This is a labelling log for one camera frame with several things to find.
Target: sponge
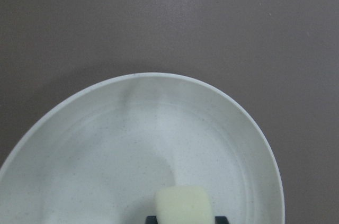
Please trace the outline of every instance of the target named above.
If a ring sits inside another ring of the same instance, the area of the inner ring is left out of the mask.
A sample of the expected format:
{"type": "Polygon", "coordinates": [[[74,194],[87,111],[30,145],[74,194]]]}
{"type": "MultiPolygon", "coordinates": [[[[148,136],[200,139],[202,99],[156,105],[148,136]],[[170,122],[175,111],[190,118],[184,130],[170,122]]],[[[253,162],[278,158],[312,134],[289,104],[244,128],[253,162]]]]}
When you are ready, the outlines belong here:
{"type": "Polygon", "coordinates": [[[212,206],[200,186],[173,186],[155,195],[158,224],[215,224],[212,206]]]}

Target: table surface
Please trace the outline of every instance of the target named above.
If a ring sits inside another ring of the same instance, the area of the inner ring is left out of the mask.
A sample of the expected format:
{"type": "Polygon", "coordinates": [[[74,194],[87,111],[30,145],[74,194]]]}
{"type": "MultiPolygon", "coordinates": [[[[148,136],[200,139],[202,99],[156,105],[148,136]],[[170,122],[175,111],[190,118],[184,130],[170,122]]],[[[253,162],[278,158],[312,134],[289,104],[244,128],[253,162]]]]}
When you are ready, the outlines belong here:
{"type": "Polygon", "coordinates": [[[286,223],[339,220],[339,0],[0,0],[0,164],[52,107],[162,71],[234,98],[278,162],[286,223]]]}

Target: speckled bowl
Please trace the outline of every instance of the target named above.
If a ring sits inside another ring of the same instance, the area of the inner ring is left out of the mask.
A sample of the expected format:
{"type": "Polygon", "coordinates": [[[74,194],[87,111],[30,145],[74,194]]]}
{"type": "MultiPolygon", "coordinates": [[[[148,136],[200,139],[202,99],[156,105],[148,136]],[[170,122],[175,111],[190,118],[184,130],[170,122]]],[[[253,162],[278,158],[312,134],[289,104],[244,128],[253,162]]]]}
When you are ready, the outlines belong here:
{"type": "Polygon", "coordinates": [[[165,73],[100,82],[41,118],[0,169],[0,222],[144,224],[170,185],[203,186],[230,223],[284,223],[253,119],[220,90],[165,73]]]}

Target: white bowl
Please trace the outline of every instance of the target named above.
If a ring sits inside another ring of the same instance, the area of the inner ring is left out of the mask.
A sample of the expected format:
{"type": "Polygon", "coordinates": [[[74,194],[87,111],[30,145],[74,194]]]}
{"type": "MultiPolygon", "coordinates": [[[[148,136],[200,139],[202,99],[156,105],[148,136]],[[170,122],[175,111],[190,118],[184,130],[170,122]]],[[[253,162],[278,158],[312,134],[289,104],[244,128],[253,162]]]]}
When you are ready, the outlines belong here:
{"type": "Polygon", "coordinates": [[[144,224],[156,190],[201,185],[231,224],[283,224],[281,179],[246,111],[193,78],[141,73],[63,101],[0,169],[0,223],[144,224]]]}

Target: bowl rim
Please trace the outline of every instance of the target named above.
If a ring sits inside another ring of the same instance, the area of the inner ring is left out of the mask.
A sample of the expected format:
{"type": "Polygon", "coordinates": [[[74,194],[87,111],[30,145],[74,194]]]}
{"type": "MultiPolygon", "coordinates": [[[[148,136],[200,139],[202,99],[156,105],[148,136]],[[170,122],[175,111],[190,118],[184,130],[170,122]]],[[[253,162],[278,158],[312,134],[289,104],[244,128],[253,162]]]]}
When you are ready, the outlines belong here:
{"type": "Polygon", "coordinates": [[[144,73],[134,73],[134,74],[127,74],[127,75],[122,75],[122,76],[117,76],[113,77],[110,79],[103,80],[101,82],[98,82],[96,84],[93,84],[83,90],[80,90],[79,92],[71,95],[70,97],[66,98],[59,104],[57,104],[55,107],[53,107],[50,111],[48,111],[43,117],[41,117],[25,134],[24,136],[18,141],[18,143],[15,145],[15,147],[11,150],[10,154],[7,156],[5,162],[3,162],[1,168],[0,168],[0,184],[2,181],[3,176],[5,175],[6,171],[8,170],[11,162],[15,158],[15,156],[18,154],[18,152],[21,150],[21,148],[24,146],[24,144],[31,138],[31,136],[48,120],[50,119],[54,114],[56,114],[59,110],[70,104],[71,102],[75,101],[76,99],[80,98],[81,96],[92,92],[96,89],[99,89],[100,87],[107,86],[116,82],[121,82],[124,80],[129,80],[133,78],[146,78],[146,77],[164,77],[164,78],[174,78],[174,79],[180,79],[180,80],[185,80],[190,83],[195,83],[198,85],[201,85],[203,87],[206,87],[217,94],[221,95],[228,101],[230,101],[235,107],[237,107],[251,122],[251,124],[254,126],[256,131],[259,133],[261,139],[263,140],[267,151],[270,154],[271,160],[273,162],[276,176],[278,178],[278,183],[279,183],[279,191],[280,191],[280,199],[281,199],[281,224],[285,223],[285,203],[284,203],[284,193],[283,193],[283,186],[282,186],[282,180],[281,180],[281,175],[279,172],[278,164],[276,162],[276,159],[274,157],[273,151],[271,149],[271,146],[269,145],[264,133],[262,130],[259,128],[257,123],[254,121],[254,119],[247,113],[247,111],[240,105],[238,104],[233,98],[231,98],[229,95],[224,93],[223,91],[217,89],[216,87],[205,83],[201,80],[189,77],[189,76],[183,76],[179,74],[172,74],[172,73],[161,73],[161,72],[144,72],[144,73]]]}

